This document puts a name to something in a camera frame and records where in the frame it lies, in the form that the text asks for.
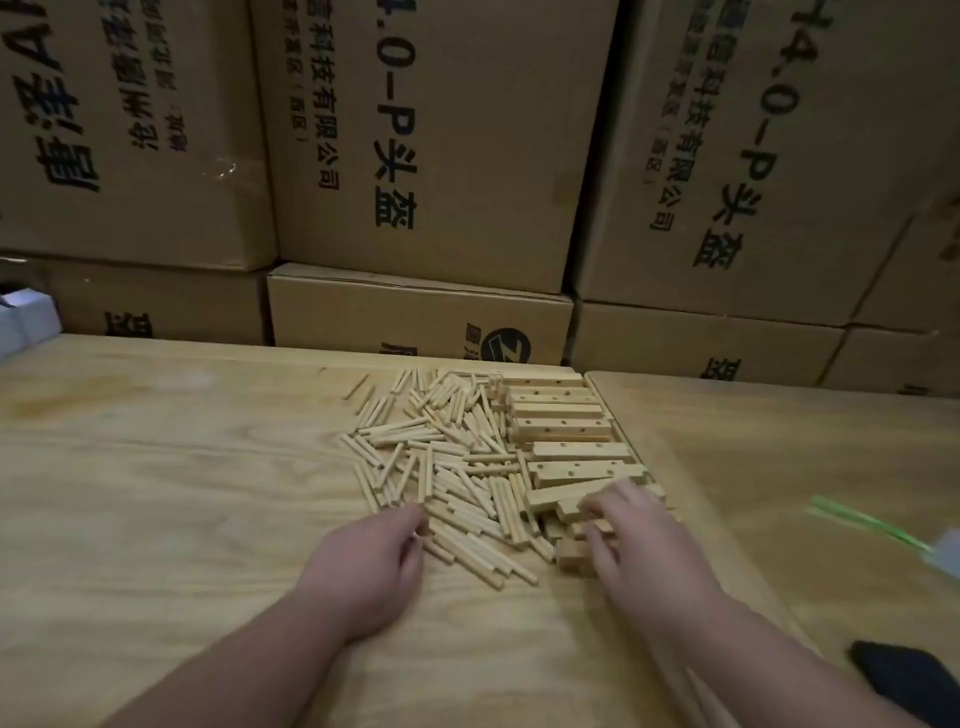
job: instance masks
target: black object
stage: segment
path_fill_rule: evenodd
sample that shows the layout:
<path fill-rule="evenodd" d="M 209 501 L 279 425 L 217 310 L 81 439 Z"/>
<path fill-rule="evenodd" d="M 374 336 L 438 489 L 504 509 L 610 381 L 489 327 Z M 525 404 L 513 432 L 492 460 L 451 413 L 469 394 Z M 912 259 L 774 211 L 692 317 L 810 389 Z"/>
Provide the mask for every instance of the black object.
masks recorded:
<path fill-rule="evenodd" d="M 960 726 L 960 685 L 921 649 L 857 641 L 850 659 L 871 687 L 933 728 Z"/>

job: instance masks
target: hand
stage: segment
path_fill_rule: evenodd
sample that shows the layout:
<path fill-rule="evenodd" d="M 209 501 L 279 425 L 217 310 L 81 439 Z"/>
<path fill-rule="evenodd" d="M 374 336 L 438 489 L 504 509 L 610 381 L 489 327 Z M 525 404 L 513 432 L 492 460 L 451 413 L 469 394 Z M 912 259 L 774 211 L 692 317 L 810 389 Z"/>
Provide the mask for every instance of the hand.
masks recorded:
<path fill-rule="evenodd" d="M 687 530 L 632 481 L 615 481 L 585 498 L 581 508 L 613 526 L 618 553 L 600 529 L 587 524 L 590 554 L 611 599 L 635 627 L 677 639 L 724 596 Z"/>
<path fill-rule="evenodd" d="M 393 622 L 423 574 L 423 546 L 415 531 L 422 507 L 405 505 L 327 534 L 307 561 L 295 594 L 328 612 L 345 641 Z"/>

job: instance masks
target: wooden table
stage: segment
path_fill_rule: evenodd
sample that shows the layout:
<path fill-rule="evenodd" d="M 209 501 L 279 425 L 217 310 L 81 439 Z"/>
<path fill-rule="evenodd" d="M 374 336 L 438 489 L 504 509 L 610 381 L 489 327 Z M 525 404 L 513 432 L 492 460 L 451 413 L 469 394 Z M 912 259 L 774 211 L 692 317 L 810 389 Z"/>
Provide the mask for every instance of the wooden table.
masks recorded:
<path fill-rule="evenodd" d="M 3 724 L 93 725 L 281 595 L 366 512 L 335 443 L 354 420 L 341 396 L 412 363 L 62 336 L 0 364 Z M 490 365 L 456 362 L 472 366 Z M 680 725 L 596 582 L 520 559 L 541 586 L 500 594 L 430 559 L 417 603 L 344 655 L 307 724 Z"/>
<path fill-rule="evenodd" d="M 960 582 L 910 546 L 806 510 L 824 495 L 928 542 L 960 526 L 960 401 L 588 379 L 729 592 L 838 665 L 852 669 L 846 647 L 872 640 L 926 649 L 960 678 Z"/>

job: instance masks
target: pile of wooden sticks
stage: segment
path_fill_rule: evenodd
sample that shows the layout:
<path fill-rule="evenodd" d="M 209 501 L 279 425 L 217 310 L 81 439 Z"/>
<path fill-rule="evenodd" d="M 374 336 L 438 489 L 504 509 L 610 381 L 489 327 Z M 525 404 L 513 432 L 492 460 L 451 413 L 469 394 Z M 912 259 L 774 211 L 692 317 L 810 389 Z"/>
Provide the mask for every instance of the pile of wooden sticks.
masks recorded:
<path fill-rule="evenodd" d="M 426 550 L 497 590 L 512 575 L 538 583 L 511 555 L 525 549 L 589 572 L 582 521 L 592 516 L 578 506 L 612 479 L 629 477 L 662 497 L 629 446 L 613 439 L 609 412 L 579 375 L 408 369 L 386 395 L 375 399 L 374 391 L 371 384 L 353 430 L 340 436 L 371 510 L 422 503 Z M 405 419 L 388 423 L 404 396 Z M 612 535 L 607 523 L 597 525 Z"/>

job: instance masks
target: wooden block with holes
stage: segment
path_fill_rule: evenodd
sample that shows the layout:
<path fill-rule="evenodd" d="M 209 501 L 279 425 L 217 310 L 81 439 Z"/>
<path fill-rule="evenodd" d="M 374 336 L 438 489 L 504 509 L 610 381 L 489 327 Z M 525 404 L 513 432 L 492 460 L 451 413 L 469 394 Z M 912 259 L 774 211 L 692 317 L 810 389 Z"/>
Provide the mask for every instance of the wooden block with holes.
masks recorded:
<path fill-rule="evenodd" d="M 623 460 L 634 462 L 634 454 L 626 443 L 536 442 L 530 455 L 543 460 Z"/>
<path fill-rule="evenodd" d="M 511 439 L 515 443 L 609 442 L 611 436 L 610 420 L 604 418 L 594 420 L 514 418 L 511 429 Z"/>
<path fill-rule="evenodd" d="M 561 418 L 570 417 L 577 420 L 588 420 L 591 418 L 602 418 L 604 409 L 599 404 L 579 404 L 573 403 L 525 403 L 514 402 L 513 415 L 515 419 L 521 418 Z"/>
<path fill-rule="evenodd" d="M 507 387 L 587 387 L 584 376 L 578 374 L 544 376 L 504 376 L 500 384 Z"/>
<path fill-rule="evenodd" d="M 599 404 L 587 387 L 510 387 L 506 402 L 511 406 L 522 404 Z"/>
<path fill-rule="evenodd" d="M 535 488 L 597 480 L 629 477 L 637 485 L 646 482 L 649 472 L 642 465 L 628 465 L 619 460 L 572 460 L 530 464 L 530 477 Z"/>

